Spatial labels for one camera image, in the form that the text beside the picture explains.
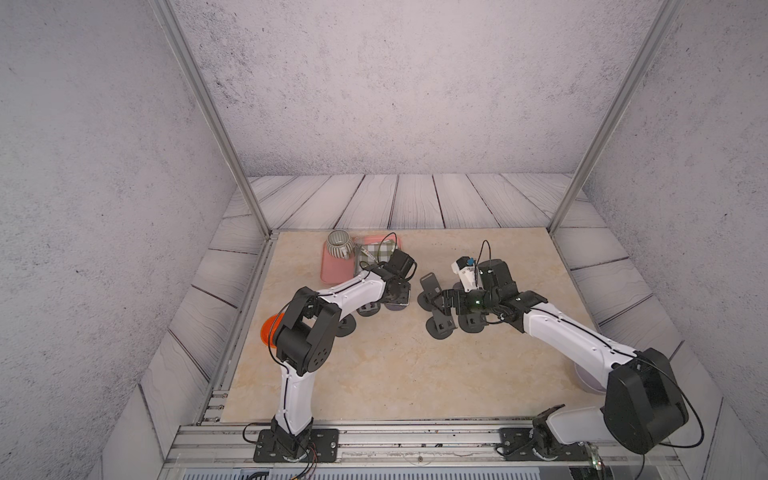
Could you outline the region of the dark green phone stand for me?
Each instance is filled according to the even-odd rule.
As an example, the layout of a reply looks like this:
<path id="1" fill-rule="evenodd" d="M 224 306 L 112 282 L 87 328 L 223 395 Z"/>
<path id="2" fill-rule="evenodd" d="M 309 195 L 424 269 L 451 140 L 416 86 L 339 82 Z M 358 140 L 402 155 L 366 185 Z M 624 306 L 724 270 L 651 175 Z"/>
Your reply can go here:
<path id="1" fill-rule="evenodd" d="M 470 302 L 458 307 L 457 316 L 459 327 L 466 333 L 480 333 L 488 324 L 487 312 L 482 303 Z"/>
<path id="2" fill-rule="evenodd" d="M 353 315 L 349 314 L 344 316 L 337 325 L 336 336 L 343 338 L 351 335 L 357 327 L 356 319 Z"/>
<path id="3" fill-rule="evenodd" d="M 356 312 L 359 316 L 368 318 L 376 315 L 380 308 L 381 304 L 379 302 L 370 302 L 359 307 Z"/>
<path id="4" fill-rule="evenodd" d="M 443 289 L 441 288 L 436 275 L 430 272 L 420 278 L 420 285 L 423 291 L 417 297 L 418 305 L 425 311 L 442 311 L 444 309 Z"/>
<path id="5" fill-rule="evenodd" d="M 431 317 L 426 321 L 429 335 L 436 340 L 445 340 L 457 329 L 451 307 L 431 308 Z"/>

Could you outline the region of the purple phone stand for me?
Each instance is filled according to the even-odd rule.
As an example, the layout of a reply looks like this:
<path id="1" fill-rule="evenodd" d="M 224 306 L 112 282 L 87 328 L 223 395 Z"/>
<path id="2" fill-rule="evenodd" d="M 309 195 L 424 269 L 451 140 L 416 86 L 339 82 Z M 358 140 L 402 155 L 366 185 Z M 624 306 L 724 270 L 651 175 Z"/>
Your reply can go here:
<path id="1" fill-rule="evenodd" d="M 403 303 L 403 302 L 390 302 L 390 303 L 386 303 L 384 305 L 384 307 L 387 308 L 390 311 L 402 311 L 405 308 L 407 308 L 408 305 L 409 305 L 408 302 L 405 302 L 405 303 Z"/>

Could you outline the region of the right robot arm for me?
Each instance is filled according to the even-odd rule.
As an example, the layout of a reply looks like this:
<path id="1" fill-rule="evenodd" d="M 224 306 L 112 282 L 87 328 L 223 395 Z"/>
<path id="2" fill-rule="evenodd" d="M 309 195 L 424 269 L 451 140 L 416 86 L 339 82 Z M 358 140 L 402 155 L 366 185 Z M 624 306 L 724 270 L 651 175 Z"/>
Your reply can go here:
<path id="1" fill-rule="evenodd" d="M 543 341 L 570 359 L 580 381 L 600 393 L 600 406 L 555 406 L 536 417 L 533 437 L 544 457 L 560 446 L 614 440 L 639 455 L 666 443 L 689 420 L 687 400 L 669 359 L 660 351 L 620 344 L 576 322 L 534 292 L 521 292 L 500 259 L 467 256 L 452 271 L 459 283 L 442 289 L 422 278 L 420 305 L 432 311 L 430 334 L 445 339 L 456 328 L 479 333 L 488 317 Z"/>

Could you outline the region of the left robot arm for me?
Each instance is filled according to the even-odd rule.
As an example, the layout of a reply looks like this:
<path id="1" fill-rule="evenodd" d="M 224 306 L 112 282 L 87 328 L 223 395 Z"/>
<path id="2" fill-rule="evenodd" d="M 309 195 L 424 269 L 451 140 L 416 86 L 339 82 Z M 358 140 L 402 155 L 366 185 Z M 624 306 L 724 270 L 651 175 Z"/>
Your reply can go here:
<path id="1" fill-rule="evenodd" d="M 292 456 L 302 454 L 310 440 L 315 373 L 330 357 L 335 339 L 354 330 L 344 320 L 369 304 L 406 303 L 416 268 L 409 254 L 396 249 L 387 261 L 366 266 L 341 284 L 297 290 L 286 305 L 273 328 L 270 355 L 281 367 L 281 390 L 270 432 Z"/>

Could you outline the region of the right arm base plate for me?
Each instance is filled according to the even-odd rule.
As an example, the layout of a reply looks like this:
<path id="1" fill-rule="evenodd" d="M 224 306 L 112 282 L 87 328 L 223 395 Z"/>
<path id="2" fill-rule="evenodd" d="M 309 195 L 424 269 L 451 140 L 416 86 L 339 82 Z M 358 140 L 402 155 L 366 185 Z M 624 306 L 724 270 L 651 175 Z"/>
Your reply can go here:
<path id="1" fill-rule="evenodd" d="M 498 430 L 495 451 L 505 461 L 586 462 L 587 449 L 579 443 L 562 444 L 543 429 L 507 427 Z"/>

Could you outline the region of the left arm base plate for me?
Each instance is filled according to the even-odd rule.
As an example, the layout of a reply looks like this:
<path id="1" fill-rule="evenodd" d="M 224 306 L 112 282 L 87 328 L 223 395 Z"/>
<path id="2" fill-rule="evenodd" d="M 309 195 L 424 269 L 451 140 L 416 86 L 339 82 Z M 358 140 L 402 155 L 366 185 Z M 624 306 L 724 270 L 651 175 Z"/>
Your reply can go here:
<path id="1" fill-rule="evenodd" d="M 279 426 L 259 432 L 253 461 L 255 463 L 286 463 L 313 460 L 334 463 L 338 456 L 340 432 L 338 429 L 308 427 L 297 436 L 291 436 Z"/>

